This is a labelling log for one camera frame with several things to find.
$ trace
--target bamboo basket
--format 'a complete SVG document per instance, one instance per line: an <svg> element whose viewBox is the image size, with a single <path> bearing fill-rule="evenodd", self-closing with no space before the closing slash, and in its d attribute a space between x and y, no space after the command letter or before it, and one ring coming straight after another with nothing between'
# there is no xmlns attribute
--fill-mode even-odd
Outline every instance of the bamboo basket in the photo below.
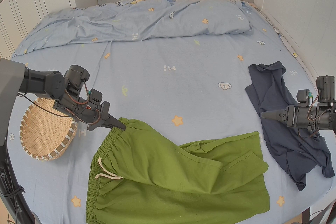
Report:
<svg viewBox="0 0 336 224"><path fill-rule="evenodd" d="M55 114L54 100L37 98L35 104ZM77 123L71 117L57 117L34 104L23 115L20 124L20 141L23 149L34 159L53 160L61 157L73 137Z"/></svg>

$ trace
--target headboard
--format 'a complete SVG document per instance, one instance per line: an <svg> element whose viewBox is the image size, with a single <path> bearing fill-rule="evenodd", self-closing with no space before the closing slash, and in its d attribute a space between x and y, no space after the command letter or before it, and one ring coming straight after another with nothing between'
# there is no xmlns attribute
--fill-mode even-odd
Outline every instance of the headboard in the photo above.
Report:
<svg viewBox="0 0 336 224"><path fill-rule="evenodd" d="M313 78L336 76L336 0L255 0Z"/></svg>

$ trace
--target drawstring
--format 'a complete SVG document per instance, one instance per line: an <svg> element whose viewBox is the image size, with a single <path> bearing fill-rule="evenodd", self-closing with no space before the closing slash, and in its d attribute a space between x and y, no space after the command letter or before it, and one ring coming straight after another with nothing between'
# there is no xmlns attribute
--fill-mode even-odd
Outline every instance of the drawstring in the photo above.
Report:
<svg viewBox="0 0 336 224"><path fill-rule="evenodd" d="M111 175L111 176L101 173L101 174L96 175L96 176L95 176L95 179L97 179L99 176L104 176L104 177L107 177L107 178L109 178L109 179L114 179L114 180L116 180L116 179L122 179L122 178L123 178L123 177L121 177L121 176L118 176L118 175L116 175L116 174L114 174L114 173L111 173L111 172L107 171L107 170L103 167L103 164L102 164L102 158L101 158L101 157L98 157L98 163L99 163L100 167L101 167L105 172L107 172L109 175Z"/></svg>

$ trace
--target navy clothing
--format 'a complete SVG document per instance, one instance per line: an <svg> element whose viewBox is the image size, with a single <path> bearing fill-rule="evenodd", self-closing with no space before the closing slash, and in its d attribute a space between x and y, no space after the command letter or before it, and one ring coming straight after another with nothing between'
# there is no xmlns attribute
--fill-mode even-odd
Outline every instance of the navy clothing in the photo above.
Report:
<svg viewBox="0 0 336 224"><path fill-rule="evenodd" d="M282 75L286 72L281 62L270 65L252 64L249 66L252 84L245 88L259 117L264 111L285 109L297 104ZM284 123L261 118L267 148L276 162L296 183L299 191L306 186L306 173L316 164L322 166L322 173L330 178L335 175L331 154L324 137L319 133L311 138L301 138L297 128L287 127ZM309 136L306 129L300 135Z"/></svg>

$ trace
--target green shorts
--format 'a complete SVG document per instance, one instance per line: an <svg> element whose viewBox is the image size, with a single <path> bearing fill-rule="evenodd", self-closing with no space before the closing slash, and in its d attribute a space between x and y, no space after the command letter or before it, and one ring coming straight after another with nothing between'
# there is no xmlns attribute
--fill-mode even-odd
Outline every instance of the green shorts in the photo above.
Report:
<svg viewBox="0 0 336 224"><path fill-rule="evenodd" d="M92 160L87 223L233 224L269 210L258 132L177 146L120 121Z"/></svg>

